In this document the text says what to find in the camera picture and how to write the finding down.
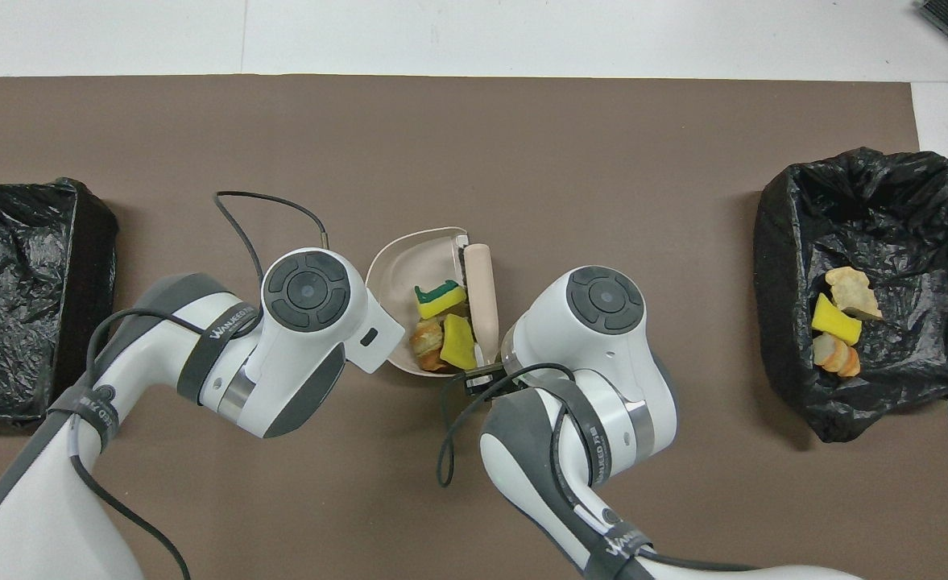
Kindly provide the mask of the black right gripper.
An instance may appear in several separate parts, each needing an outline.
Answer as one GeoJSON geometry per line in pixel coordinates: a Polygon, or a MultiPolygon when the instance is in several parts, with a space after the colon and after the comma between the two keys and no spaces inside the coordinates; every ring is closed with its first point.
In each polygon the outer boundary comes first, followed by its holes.
{"type": "Polygon", "coordinates": [[[497,364],[493,367],[477,367],[464,372],[464,393],[467,396],[480,396],[490,386],[490,396],[505,396],[520,390],[520,379],[511,378],[519,368],[507,368],[497,364]]]}

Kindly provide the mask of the beige hand brush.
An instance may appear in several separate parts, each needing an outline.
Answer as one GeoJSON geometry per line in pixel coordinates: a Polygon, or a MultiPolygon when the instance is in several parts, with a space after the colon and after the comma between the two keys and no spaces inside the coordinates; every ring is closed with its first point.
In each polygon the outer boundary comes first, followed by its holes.
{"type": "Polygon", "coordinates": [[[495,269],[488,245],[474,243],[463,251],[470,322],[485,364],[495,363],[500,349],[500,325],[495,269]]]}

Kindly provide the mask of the yellow curved sponge piece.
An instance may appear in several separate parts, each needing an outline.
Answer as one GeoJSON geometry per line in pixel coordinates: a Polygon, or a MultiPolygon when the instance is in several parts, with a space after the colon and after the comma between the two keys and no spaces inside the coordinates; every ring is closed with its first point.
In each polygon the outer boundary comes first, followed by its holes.
{"type": "Polygon", "coordinates": [[[443,346],[440,357],[445,363],[463,371],[478,366],[473,328],[466,317],[448,313],[443,320],[443,346]]]}

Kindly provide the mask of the pale grey foam chunk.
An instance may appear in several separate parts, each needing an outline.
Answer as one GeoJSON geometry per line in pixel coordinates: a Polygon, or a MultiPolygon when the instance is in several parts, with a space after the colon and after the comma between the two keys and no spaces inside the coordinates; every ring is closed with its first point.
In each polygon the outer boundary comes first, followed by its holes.
{"type": "Polygon", "coordinates": [[[412,331],[410,337],[410,347],[415,357],[419,358],[425,354],[440,351],[444,345],[444,328],[441,318],[421,320],[412,331]]]}

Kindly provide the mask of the beige plastic dustpan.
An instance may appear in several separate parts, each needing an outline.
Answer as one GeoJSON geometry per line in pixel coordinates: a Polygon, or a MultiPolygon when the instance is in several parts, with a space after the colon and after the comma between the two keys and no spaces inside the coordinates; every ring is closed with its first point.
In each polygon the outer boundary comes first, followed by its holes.
{"type": "MultiPolygon", "coordinates": [[[[412,287],[428,291],[451,279],[466,288],[463,251],[469,245],[474,244],[460,227],[427,229],[397,238],[375,256],[367,286],[387,313],[412,334],[419,320],[412,287]]],[[[478,365],[485,366],[477,344],[476,357],[478,365]]]]}

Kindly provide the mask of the yellow and green sponge piece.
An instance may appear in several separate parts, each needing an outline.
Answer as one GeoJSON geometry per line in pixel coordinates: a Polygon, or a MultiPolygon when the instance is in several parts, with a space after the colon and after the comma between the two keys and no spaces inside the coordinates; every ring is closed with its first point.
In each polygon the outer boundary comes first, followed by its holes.
{"type": "Polygon", "coordinates": [[[436,318],[467,300],[466,288],[451,279],[444,280],[441,285],[432,290],[425,291],[418,285],[412,287],[412,290],[414,290],[417,312],[421,320],[436,318]]]}

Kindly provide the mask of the yellow sponge wedge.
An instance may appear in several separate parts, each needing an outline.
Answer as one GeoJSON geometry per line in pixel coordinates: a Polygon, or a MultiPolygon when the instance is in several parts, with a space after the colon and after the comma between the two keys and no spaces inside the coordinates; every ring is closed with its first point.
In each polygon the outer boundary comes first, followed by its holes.
{"type": "Polygon", "coordinates": [[[855,346],[863,333],[861,320],[841,311],[824,293],[818,294],[815,307],[813,307],[811,328],[819,333],[830,334],[834,338],[841,339],[848,346],[855,346]]]}

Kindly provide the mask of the large brown table mat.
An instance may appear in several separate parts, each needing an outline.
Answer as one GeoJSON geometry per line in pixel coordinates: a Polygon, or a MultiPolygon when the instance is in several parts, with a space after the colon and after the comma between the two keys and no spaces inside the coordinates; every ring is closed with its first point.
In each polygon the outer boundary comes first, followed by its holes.
{"type": "MultiPolygon", "coordinates": [[[[0,78],[0,184],[82,181],[118,216],[116,305],[203,271],[258,298],[213,191],[318,213],[359,271],[459,226],[495,257],[507,328],[563,272],[642,289],[675,384],[673,444],[600,495],[674,557],[948,578],[948,412],[824,444],[769,388],[752,235],[788,165],[919,151],[911,89],[863,82],[198,76],[0,78]]],[[[577,580],[496,490],[479,412],[451,487],[437,379],[347,368],[263,441],[153,387],[97,465],[200,580],[577,580]]]]}

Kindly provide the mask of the black bag-lined trash bin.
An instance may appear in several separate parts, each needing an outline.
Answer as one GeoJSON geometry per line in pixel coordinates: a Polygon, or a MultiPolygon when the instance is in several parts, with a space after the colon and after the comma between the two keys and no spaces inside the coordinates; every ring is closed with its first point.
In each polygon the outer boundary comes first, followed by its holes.
{"type": "Polygon", "coordinates": [[[788,166],[760,195],[753,257],[769,384],[821,441],[948,400],[948,158],[856,148],[788,166]],[[881,309],[854,377],[813,359],[813,311],[837,267],[866,275],[881,309]]]}
{"type": "Polygon", "coordinates": [[[80,181],[0,184],[0,420],[42,418],[82,375],[113,311],[118,231],[80,181]]]}

